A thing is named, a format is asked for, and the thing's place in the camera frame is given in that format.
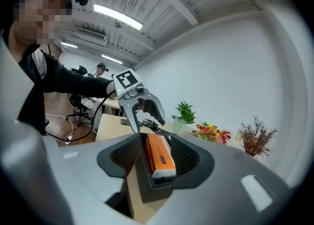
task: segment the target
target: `man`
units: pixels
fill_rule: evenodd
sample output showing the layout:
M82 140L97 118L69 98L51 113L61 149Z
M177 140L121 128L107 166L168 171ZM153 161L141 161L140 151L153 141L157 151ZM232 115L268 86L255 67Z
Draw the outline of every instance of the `man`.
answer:
M104 72L109 72L109 69L107 67L107 65L105 63L99 63L96 67L96 73L94 74L85 74L85 77L95 77L95 78L99 78L101 75L104 74ZM99 103L97 103L96 101L93 101L92 99L82 99L81 103L86 106L87 108L90 109L90 116L93 117L98 106ZM110 108L106 108L105 109L105 113L110 114L111 110ZM98 112L96 113L95 119L94 119L94 132L97 133L98 131L98 127L99 127L99 123L100 120L102 118L102 109L100 108L98 110Z
M60 92L105 98L114 91L107 79L73 73L53 56L41 53L40 44L64 15L70 15L71 0L15 0L13 17L5 22L1 35L15 61L34 82L19 114L19 120L45 135L44 93Z

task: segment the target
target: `air conditioner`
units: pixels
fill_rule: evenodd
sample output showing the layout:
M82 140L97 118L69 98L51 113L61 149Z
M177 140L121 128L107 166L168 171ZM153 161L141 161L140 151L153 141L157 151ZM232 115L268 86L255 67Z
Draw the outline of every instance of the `air conditioner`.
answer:
M65 33L71 37L82 39L103 47L107 45L107 36L94 31L76 28L75 31L67 30Z

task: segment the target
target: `colorful flowers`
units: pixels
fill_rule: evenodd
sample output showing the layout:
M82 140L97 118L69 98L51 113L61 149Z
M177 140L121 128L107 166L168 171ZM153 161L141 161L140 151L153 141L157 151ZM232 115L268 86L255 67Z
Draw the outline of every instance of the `colorful flowers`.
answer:
M197 137L203 140L218 142L225 145L231 139L230 132L223 130L220 131L215 125L209 124L207 121L201 125L197 124Z

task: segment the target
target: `black jacket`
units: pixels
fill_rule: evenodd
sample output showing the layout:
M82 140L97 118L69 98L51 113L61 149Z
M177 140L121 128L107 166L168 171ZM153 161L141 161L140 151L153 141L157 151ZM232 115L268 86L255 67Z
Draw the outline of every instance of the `black jacket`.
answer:
M2 36L7 43L8 31L5 31ZM44 93L59 92L105 98L107 96L106 88L110 80L83 77L69 71L56 58L46 53L44 58L47 71L42 79L31 56L38 47L39 45L31 45L19 62L20 67L34 82L34 87L21 109L19 120L32 125L41 134L46 135Z

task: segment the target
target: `dried plant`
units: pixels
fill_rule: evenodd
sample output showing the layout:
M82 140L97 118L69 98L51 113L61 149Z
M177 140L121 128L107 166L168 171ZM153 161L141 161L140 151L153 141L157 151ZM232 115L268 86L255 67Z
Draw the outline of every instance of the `dried plant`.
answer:
M241 123L240 137L243 140L243 148L251 156L255 155L267 155L271 149L269 148L269 142L274 137L274 134L278 132L277 129L267 131L265 123L260 121L257 116L254 116L254 125L245 125Z

